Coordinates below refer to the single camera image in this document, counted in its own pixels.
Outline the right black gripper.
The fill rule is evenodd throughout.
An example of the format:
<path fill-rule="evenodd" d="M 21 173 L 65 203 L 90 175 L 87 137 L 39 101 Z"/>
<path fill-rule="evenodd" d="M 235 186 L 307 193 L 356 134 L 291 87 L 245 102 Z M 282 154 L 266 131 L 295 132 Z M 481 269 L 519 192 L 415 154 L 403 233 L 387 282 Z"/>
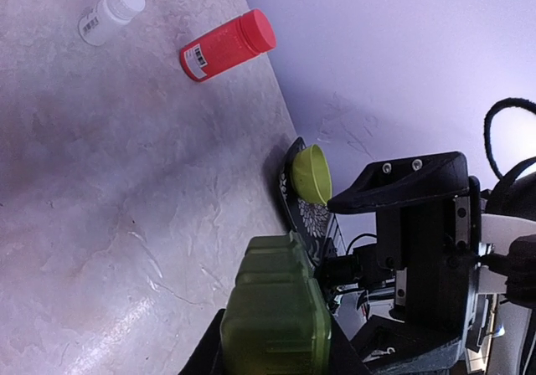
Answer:
<path fill-rule="evenodd" d="M 336 214 L 374 213 L 376 262 L 395 271 L 396 320 L 372 316 L 353 345 L 463 348 L 477 288 L 479 183 L 461 152 L 368 164 L 329 200 Z"/>

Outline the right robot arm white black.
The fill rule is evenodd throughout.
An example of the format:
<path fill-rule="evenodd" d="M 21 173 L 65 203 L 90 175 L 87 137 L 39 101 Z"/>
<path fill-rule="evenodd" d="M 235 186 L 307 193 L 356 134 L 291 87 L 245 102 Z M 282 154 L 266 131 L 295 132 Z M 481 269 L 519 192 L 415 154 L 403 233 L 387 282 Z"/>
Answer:
<path fill-rule="evenodd" d="M 369 164 L 328 202 L 332 213 L 373 213 L 375 241 L 323 266 L 327 287 L 356 283 L 392 300 L 349 341 L 370 374 L 486 372 L 505 332 L 503 304 L 535 307 L 534 159 L 490 191 L 460 152 Z"/>

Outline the green weekly pill organizer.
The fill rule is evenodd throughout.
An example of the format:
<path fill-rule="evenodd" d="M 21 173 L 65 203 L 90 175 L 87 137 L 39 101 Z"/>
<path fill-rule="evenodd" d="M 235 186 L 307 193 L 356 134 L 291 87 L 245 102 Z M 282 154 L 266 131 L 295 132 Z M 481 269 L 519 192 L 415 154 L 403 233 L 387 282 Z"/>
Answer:
<path fill-rule="evenodd" d="M 331 319 L 299 234 L 250 240 L 220 325 L 228 374 L 325 374 Z"/>

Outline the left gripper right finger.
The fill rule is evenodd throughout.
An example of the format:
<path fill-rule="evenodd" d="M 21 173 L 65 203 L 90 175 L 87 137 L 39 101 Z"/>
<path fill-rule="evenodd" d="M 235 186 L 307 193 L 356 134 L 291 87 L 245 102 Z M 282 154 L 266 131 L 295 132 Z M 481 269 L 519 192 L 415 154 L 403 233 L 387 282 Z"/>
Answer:
<path fill-rule="evenodd" d="M 328 315 L 327 375 L 371 375 L 332 314 Z"/>

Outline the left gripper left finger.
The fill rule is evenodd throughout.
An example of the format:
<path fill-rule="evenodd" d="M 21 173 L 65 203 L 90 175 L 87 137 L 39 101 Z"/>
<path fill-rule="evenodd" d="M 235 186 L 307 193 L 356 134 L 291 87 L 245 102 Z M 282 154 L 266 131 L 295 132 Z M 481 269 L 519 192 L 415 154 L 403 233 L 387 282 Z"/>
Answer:
<path fill-rule="evenodd" d="M 219 309 L 178 375 L 224 375 L 220 326 L 225 309 Z"/>

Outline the red pill bottle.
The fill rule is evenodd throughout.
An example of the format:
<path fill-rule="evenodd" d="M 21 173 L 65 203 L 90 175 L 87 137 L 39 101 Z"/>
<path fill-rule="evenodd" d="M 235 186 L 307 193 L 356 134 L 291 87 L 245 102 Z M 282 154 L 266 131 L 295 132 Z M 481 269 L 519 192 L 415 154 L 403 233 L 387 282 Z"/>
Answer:
<path fill-rule="evenodd" d="M 182 47 L 184 73 L 204 82 L 276 47 L 276 35 L 263 12 L 252 9 Z"/>

